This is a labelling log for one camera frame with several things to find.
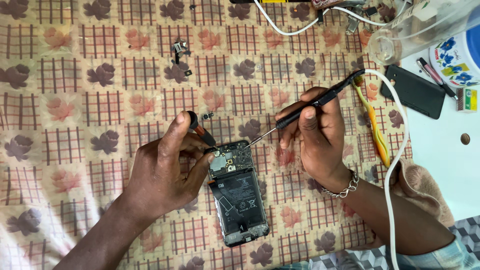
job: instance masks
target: fingernail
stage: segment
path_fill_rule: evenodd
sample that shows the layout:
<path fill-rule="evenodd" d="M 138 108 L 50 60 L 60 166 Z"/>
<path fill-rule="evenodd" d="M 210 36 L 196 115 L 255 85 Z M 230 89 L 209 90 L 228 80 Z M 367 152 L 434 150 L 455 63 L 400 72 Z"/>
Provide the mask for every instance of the fingernail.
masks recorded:
<path fill-rule="evenodd" d="M 212 163 L 212 161 L 215 159 L 215 156 L 214 155 L 210 155 L 208 157 L 208 163 Z"/>
<path fill-rule="evenodd" d="M 183 116 L 183 113 L 180 112 L 175 118 L 175 120 L 177 121 L 177 123 L 181 124 L 185 121 L 185 116 Z"/>
<path fill-rule="evenodd" d="M 312 119 L 315 116 L 315 109 L 309 109 L 305 112 L 305 118 Z"/>

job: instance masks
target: brown dot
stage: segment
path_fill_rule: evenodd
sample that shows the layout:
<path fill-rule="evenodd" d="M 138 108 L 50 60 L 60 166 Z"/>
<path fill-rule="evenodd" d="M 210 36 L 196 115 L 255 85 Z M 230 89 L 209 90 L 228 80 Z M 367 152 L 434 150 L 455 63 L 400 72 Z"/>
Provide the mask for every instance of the brown dot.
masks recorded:
<path fill-rule="evenodd" d="M 464 145 L 467 145 L 470 143 L 470 136 L 466 133 L 463 133 L 461 136 L 460 136 L 460 141 L 462 142 L 462 144 Z"/>

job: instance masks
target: hand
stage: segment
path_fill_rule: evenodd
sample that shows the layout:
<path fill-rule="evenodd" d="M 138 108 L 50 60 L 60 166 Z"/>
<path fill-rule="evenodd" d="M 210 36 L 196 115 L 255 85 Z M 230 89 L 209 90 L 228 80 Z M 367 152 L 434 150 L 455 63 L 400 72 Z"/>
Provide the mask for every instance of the hand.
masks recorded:
<path fill-rule="evenodd" d="M 283 109 L 275 119 L 287 116 L 326 90 L 324 87 L 309 89 L 301 95 L 301 101 Z M 352 177 L 342 161 L 344 133 L 340 102 L 335 98 L 319 109 L 304 108 L 300 118 L 285 128 L 280 146 L 286 149 L 292 137 L 298 136 L 301 160 L 307 173 L 326 189 L 339 193 L 348 187 Z"/>
<path fill-rule="evenodd" d="M 198 195 L 215 156 L 203 155 L 198 147 L 208 145 L 197 134 L 188 133 L 189 126 L 190 116 L 182 111 L 163 138 L 138 148 L 130 182 L 122 194 L 134 218 L 151 223 Z M 197 160 L 187 177 L 180 174 L 179 156 Z"/>

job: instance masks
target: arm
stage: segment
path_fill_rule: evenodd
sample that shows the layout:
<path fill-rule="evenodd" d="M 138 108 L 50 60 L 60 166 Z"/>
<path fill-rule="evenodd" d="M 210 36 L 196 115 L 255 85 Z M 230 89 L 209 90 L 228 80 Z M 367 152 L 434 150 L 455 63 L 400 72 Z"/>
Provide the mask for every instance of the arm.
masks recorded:
<path fill-rule="evenodd" d="M 314 87 L 303 93 L 301 100 L 284 110 L 276 119 L 287 115 L 322 91 Z M 280 141 L 287 148 L 293 135 L 300 139 L 303 166 L 309 175 L 326 189 L 339 193 L 348 187 L 352 175 L 342 162 L 345 124 L 338 98 L 322 106 L 303 109 L 300 119 L 288 126 Z M 395 217 L 396 248 L 400 254 L 417 255 L 442 248 L 454 240 L 435 218 L 407 200 L 391 194 Z M 343 201 L 359 214 L 380 239 L 390 242 L 388 212 L 383 189 L 360 180 L 356 191 L 349 192 Z"/>
<path fill-rule="evenodd" d="M 190 116 L 182 111 L 165 136 L 137 150 L 125 192 L 55 269 L 116 269 L 129 246 L 158 217 L 191 202 L 207 176 L 213 154 L 188 133 Z M 197 159 L 188 177 L 180 174 L 179 156 Z"/>

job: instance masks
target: screwdriver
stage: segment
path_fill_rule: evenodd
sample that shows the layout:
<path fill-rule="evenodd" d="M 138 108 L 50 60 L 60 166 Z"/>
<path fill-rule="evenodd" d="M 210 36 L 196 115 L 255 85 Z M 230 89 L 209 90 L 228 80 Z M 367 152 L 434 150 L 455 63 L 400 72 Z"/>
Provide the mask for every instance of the screwdriver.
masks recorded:
<path fill-rule="evenodd" d="M 216 147 L 216 141 L 213 138 L 213 136 L 208 132 L 208 130 L 204 129 L 202 126 L 198 124 L 198 117 L 197 114 L 194 113 L 191 110 L 187 111 L 188 114 L 190 115 L 190 129 L 193 129 L 197 135 L 210 147 L 214 147 L 215 149 L 218 150 L 218 147 Z"/>
<path fill-rule="evenodd" d="M 306 108 L 308 106 L 320 107 L 320 106 L 323 106 L 323 105 L 327 104 L 329 101 L 334 99 L 340 91 L 342 91 L 348 85 L 352 84 L 353 79 L 355 77 L 358 77 L 358 76 L 360 76 L 364 73 L 365 73 L 365 70 L 360 69 L 360 70 L 355 71 L 354 73 L 350 74 L 345 80 L 343 80 L 343 81 L 339 82 L 338 84 L 330 87 L 328 90 L 319 94 L 316 98 L 307 102 L 307 104 L 305 104 L 305 105 L 301 106 L 300 108 L 294 110 L 289 115 L 279 119 L 276 122 L 275 127 L 273 129 L 271 129 L 269 132 L 263 134 L 262 136 L 256 138 L 255 140 L 253 140 L 249 145 L 245 146 L 245 148 L 259 142 L 261 139 L 263 139 L 263 137 L 267 136 L 268 134 L 270 134 L 272 131 L 274 131 L 276 129 L 281 130 L 281 129 L 286 128 L 288 125 L 290 125 L 295 120 L 300 118 L 301 111 L 304 108 Z"/>

